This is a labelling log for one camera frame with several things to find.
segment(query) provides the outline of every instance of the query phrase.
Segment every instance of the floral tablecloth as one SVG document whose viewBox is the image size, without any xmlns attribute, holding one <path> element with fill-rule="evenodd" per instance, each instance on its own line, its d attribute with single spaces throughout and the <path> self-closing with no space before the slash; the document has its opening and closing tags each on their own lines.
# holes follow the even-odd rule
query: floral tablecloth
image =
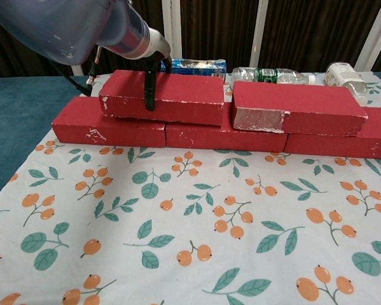
<svg viewBox="0 0 381 305">
<path fill-rule="evenodd" d="M 381 81 L 363 77 L 381 107 Z M 310 302 L 381 304 L 380 159 L 49 131 L 0 192 L 0 304 Z"/>
</svg>

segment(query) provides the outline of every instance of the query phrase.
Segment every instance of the plastic water bottle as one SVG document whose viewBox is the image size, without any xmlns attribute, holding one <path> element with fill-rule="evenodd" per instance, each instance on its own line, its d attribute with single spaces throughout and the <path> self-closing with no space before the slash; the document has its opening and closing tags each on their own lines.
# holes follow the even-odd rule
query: plastic water bottle
<svg viewBox="0 0 381 305">
<path fill-rule="evenodd" d="M 235 81 L 261 81 L 275 84 L 312 85 L 314 75 L 303 75 L 289 69 L 259 69 L 239 67 L 233 70 L 233 83 Z"/>
<path fill-rule="evenodd" d="M 360 106 L 367 104 L 367 84 L 361 76 L 347 62 L 335 62 L 326 70 L 326 84 L 328 86 L 347 87 Z"/>
</svg>

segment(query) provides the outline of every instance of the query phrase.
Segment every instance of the red brick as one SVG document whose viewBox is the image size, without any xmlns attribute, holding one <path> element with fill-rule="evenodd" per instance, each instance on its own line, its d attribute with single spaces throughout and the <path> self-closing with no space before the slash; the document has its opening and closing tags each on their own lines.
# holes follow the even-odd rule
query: red brick
<svg viewBox="0 0 381 305">
<path fill-rule="evenodd" d="M 368 120 L 356 137 L 288 135 L 285 152 L 381 159 L 381 108 L 367 108 Z"/>
<path fill-rule="evenodd" d="M 246 132 L 232 128 L 231 104 L 225 103 L 220 126 L 168 123 L 168 147 L 234 149 L 241 151 L 282 151 L 286 134 Z"/>
<path fill-rule="evenodd" d="M 63 143 L 165 147 L 165 123 L 107 118 L 97 97 L 74 97 L 52 123 Z"/>
<path fill-rule="evenodd" d="M 144 73 L 117 70 L 102 87 L 99 98 L 106 116 L 220 125 L 223 80 L 158 73 L 155 111 L 148 111 L 144 101 Z"/>
<path fill-rule="evenodd" d="M 343 87 L 237 81 L 233 101 L 241 130 L 353 136 L 367 118 Z"/>
</svg>

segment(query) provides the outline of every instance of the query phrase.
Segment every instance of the green bottle label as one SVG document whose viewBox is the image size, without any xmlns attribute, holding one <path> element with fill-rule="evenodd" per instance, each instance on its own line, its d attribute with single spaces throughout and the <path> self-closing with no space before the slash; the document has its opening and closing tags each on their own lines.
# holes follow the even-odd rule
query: green bottle label
<svg viewBox="0 0 381 305">
<path fill-rule="evenodd" d="M 258 69 L 258 81 L 264 83 L 277 83 L 278 73 L 276 69 Z"/>
</svg>

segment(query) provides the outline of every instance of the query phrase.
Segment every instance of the blue package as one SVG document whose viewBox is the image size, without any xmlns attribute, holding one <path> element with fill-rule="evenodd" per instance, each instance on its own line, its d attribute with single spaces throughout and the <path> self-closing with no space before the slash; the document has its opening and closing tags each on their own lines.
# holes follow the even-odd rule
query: blue package
<svg viewBox="0 0 381 305">
<path fill-rule="evenodd" d="M 162 63 L 161 72 L 165 72 L 165 65 Z M 217 76 L 225 81 L 226 61 L 217 60 L 193 60 L 193 59 L 172 59 L 172 73 L 184 75 L 204 75 Z"/>
</svg>

